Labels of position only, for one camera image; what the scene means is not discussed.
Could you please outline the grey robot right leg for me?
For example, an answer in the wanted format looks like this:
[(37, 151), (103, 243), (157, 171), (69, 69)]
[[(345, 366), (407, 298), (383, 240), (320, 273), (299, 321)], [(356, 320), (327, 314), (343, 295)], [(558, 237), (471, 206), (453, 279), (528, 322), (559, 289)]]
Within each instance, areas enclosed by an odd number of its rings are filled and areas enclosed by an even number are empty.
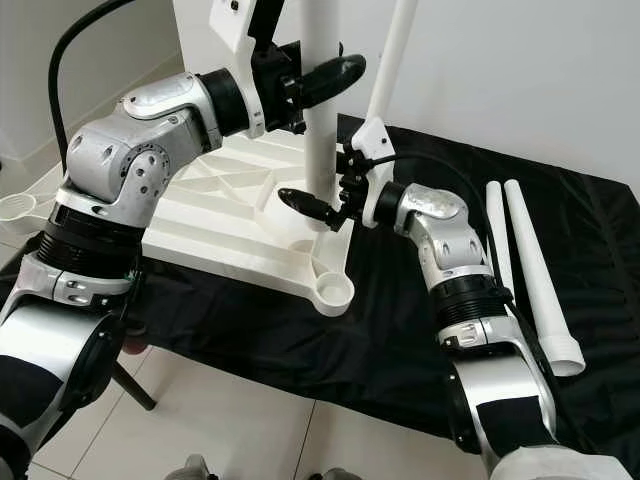
[(306, 477), (306, 480), (362, 480), (361, 476), (352, 474), (351, 471), (344, 470), (344, 468), (334, 467), (329, 468), (323, 472), (323, 474), (311, 474)]

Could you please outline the white plastic table top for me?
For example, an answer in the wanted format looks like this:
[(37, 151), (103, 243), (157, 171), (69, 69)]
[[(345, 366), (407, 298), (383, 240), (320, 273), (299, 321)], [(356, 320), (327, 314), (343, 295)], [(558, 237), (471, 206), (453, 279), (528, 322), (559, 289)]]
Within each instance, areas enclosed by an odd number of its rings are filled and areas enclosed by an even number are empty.
[(352, 230), (311, 228), (276, 196), (305, 184), (300, 136), (234, 134), (206, 152), (183, 116), (84, 125), (68, 172), (46, 174), (1, 201), (15, 236), (45, 230), (45, 246), (20, 260), (6, 310), (27, 300), (79, 308), (118, 305), (145, 256), (305, 298), (321, 315), (355, 297), (346, 270)]

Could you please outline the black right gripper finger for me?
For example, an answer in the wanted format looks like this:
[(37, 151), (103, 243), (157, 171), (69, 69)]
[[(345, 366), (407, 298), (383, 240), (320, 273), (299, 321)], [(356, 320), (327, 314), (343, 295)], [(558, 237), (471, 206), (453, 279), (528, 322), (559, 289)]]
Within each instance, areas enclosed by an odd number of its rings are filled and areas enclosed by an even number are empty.
[(340, 229), (346, 223), (346, 215), (343, 212), (333, 209), (310, 192), (302, 189), (279, 188), (276, 196), (289, 209), (300, 212), (306, 218), (320, 221), (329, 229)]

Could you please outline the white plastic table leg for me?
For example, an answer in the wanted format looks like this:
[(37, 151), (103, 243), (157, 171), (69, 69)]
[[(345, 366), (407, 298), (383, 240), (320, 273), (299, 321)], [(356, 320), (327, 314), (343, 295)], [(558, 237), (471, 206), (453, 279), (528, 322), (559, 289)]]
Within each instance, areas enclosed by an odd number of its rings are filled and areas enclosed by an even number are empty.
[[(325, 61), (339, 56), (338, 0), (300, 0), (301, 67), (310, 74)], [(333, 204), (337, 198), (337, 110), (332, 101), (303, 111), (307, 192)]]
[(524, 191), (516, 179), (503, 183), (509, 220), (515, 234), (517, 255), (520, 260), (527, 303), (534, 316), (536, 337), (550, 370), (558, 378), (571, 378), (586, 370), (586, 361), (580, 344), (572, 337), (559, 302), (556, 287), (541, 251), (527, 207)]
[(378, 63), (366, 118), (384, 118), (390, 106), (394, 87), (398, 79), (399, 70), (406, 50), (415, 18), (417, 5), (420, 0), (396, 0), (392, 17), (390, 17), (387, 38)]
[(502, 183), (490, 180), (486, 183), (486, 218), (489, 220), (490, 230), (494, 241), (495, 265), (500, 276), (500, 283), (515, 296), (515, 276), (513, 276), (513, 261), (509, 251), (507, 227), (506, 200)]

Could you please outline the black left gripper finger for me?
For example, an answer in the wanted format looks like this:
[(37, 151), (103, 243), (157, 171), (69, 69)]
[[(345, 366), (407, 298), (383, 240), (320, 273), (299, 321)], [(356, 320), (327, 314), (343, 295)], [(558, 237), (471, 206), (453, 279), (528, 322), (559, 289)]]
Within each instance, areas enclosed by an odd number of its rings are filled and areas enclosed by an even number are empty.
[(347, 91), (366, 72), (364, 55), (344, 55), (316, 65), (302, 74), (297, 90), (298, 104), (323, 104)]

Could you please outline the grey robot leg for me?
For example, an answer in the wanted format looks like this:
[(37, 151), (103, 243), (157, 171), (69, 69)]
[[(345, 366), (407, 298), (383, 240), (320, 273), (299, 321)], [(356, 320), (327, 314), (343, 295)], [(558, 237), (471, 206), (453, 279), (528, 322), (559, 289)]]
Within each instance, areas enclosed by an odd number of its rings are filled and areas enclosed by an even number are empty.
[(334, 467), (329, 468), (323, 472), (323, 474), (311, 474), (306, 477), (306, 480), (362, 480), (361, 476), (352, 474), (351, 471), (344, 470), (344, 468)]
[(201, 454), (189, 454), (184, 465), (173, 471), (166, 480), (220, 480), (220, 477), (210, 470)]

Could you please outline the grey robot left leg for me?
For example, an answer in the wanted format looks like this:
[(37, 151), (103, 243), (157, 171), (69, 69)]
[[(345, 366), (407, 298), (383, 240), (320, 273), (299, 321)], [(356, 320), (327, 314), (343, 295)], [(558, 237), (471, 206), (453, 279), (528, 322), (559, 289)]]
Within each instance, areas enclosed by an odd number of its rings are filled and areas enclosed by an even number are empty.
[(220, 480), (220, 477), (210, 470), (201, 454), (189, 454), (184, 465), (173, 471), (166, 480)]

